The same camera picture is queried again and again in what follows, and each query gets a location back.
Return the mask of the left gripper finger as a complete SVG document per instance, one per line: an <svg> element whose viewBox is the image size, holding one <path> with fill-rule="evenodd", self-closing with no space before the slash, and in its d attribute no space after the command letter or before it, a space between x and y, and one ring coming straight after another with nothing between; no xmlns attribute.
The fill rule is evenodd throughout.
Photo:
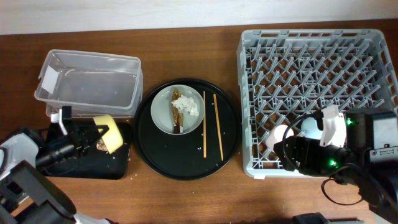
<svg viewBox="0 0 398 224"><path fill-rule="evenodd" d="M102 139L102 136L97 134L88 134L81 137L81 149L79 150L80 155L85 156L90 151L96 149L96 143Z"/></svg>
<svg viewBox="0 0 398 224"><path fill-rule="evenodd" d="M106 124L95 125L95 124L85 124L78 125L77 130L82 134L97 134L103 136L109 131L109 126Z"/></svg>

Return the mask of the yellow bowl with food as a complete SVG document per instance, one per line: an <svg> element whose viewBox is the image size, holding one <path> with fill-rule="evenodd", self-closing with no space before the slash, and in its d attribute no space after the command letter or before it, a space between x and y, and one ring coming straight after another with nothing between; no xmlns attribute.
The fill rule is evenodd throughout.
<svg viewBox="0 0 398 224"><path fill-rule="evenodd" d="M106 124L109 126L109 131L102 138L108 148L108 153L112 154L116 152L124 144L124 141L113 117L108 114L96 116L93 118L93 121L95 125Z"/></svg>

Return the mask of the pink cup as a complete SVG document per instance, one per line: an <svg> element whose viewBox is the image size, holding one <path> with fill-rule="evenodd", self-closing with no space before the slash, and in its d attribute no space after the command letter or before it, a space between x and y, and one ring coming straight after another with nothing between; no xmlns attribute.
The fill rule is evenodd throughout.
<svg viewBox="0 0 398 224"><path fill-rule="evenodd" d="M268 138L265 140L265 144L268 149L274 150L274 144L281 142L286 129L288 128L285 124L275 126L269 133Z"/></svg>

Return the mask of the light blue cup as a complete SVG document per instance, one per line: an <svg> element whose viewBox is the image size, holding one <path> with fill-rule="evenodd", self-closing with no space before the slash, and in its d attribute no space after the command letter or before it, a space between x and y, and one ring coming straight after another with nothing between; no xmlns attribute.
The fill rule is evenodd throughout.
<svg viewBox="0 0 398 224"><path fill-rule="evenodd" d="M322 137L322 131L318 129L317 121L312 117L302 121L301 130L306 138L320 140Z"/></svg>

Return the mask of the grey plate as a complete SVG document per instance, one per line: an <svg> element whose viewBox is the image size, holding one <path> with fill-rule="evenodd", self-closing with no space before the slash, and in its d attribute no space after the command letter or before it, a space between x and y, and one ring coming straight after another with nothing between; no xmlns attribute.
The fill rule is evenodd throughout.
<svg viewBox="0 0 398 224"><path fill-rule="evenodd" d="M178 90L183 96L191 98L197 105L198 115L192 115L187 110L182 110L183 122L181 133L174 133L174 120L172 111L172 95ZM201 94L192 87L186 85L171 85L160 90L155 95L150 107L150 113L155 125L164 133L171 135L183 135L192 132L203 121L205 115L205 102Z"/></svg>

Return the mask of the wooden chopstick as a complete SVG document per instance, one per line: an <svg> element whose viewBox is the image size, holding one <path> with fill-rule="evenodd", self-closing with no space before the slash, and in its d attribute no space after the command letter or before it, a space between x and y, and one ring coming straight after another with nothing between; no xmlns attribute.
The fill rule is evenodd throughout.
<svg viewBox="0 0 398 224"><path fill-rule="evenodd" d="M222 138L221 138L220 118L219 118L219 114L218 114L218 102L217 102L216 94L213 94L213 101L214 101L214 107L215 107L215 117L216 117L216 127L217 127L217 133L218 133L220 157L221 157L221 161L223 162L224 161L223 145L222 145Z"/></svg>
<svg viewBox="0 0 398 224"><path fill-rule="evenodd" d="M203 157L207 158L207 147L206 147L206 91L203 91Z"/></svg>

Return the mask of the white napkin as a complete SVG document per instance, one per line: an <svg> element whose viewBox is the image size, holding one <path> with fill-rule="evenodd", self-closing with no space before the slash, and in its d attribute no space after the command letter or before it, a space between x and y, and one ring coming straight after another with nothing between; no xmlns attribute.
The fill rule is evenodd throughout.
<svg viewBox="0 0 398 224"><path fill-rule="evenodd" d="M189 115L198 116L198 105L195 103L192 97L184 95L179 96L176 100L172 100L172 106L177 109L179 113L186 111Z"/></svg>

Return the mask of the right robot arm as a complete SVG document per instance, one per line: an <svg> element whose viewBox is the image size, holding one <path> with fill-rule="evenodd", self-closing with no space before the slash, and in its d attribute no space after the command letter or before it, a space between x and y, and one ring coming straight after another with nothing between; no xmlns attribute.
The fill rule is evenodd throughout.
<svg viewBox="0 0 398 224"><path fill-rule="evenodd" d="M289 135L313 118L320 139ZM340 113L336 105L302 115L285 129L274 152L287 171L357 186L369 210L397 223L397 115L377 108Z"/></svg>

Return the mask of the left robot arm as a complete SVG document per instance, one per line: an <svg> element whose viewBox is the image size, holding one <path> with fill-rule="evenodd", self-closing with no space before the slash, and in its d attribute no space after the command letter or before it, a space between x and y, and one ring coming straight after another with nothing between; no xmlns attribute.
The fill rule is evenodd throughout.
<svg viewBox="0 0 398 224"><path fill-rule="evenodd" d="M1 223L110 223L78 213L70 198L41 171L94 147L107 126L72 126L46 140L22 128L1 143Z"/></svg>

